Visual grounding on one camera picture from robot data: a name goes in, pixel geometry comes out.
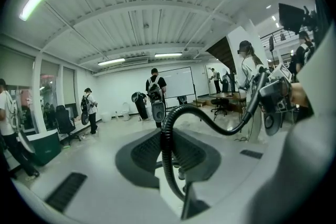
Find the person's right hand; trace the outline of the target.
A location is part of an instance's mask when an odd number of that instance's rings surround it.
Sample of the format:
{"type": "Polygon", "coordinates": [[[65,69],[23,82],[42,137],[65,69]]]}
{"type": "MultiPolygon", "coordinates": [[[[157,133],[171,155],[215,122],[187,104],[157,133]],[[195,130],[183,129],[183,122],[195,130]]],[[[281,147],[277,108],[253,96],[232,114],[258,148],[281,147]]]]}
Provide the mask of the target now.
{"type": "Polygon", "coordinates": [[[300,83],[291,84],[290,101],[295,105],[308,108],[310,103],[308,97],[300,83]]]}

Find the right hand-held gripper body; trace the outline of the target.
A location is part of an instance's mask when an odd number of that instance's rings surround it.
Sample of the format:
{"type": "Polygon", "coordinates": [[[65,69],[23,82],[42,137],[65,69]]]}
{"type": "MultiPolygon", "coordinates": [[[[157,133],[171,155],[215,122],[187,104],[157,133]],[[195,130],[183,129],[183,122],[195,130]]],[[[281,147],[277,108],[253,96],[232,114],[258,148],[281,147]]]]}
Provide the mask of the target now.
{"type": "Polygon", "coordinates": [[[284,64],[279,64],[267,77],[259,90],[260,104],[265,113],[282,113],[293,110],[290,101],[292,74],[284,64]]]}

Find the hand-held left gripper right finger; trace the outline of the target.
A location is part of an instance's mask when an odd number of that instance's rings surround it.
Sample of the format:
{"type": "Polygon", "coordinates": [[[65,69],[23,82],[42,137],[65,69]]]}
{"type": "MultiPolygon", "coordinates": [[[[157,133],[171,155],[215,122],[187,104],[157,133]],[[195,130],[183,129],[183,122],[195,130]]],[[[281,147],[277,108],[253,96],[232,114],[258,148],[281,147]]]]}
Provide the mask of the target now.
{"type": "Polygon", "coordinates": [[[210,205],[196,195],[195,183],[208,181],[221,163],[221,155],[214,147],[179,131],[173,131],[173,155],[185,175],[185,198],[181,219],[192,218],[210,205]]]}

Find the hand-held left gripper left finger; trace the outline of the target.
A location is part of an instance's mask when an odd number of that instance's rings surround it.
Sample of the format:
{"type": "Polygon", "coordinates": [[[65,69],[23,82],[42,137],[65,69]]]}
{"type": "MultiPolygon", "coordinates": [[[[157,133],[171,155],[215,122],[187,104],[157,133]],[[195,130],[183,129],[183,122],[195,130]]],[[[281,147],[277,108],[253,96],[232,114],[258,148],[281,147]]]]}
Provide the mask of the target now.
{"type": "Polygon", "coordinates": [[[160,182],[155,177],[155,170],[160,152],[160,131],[154,130],[122,146],[116,153],[115,165],[133,185],[159,189],[160,182]]]}

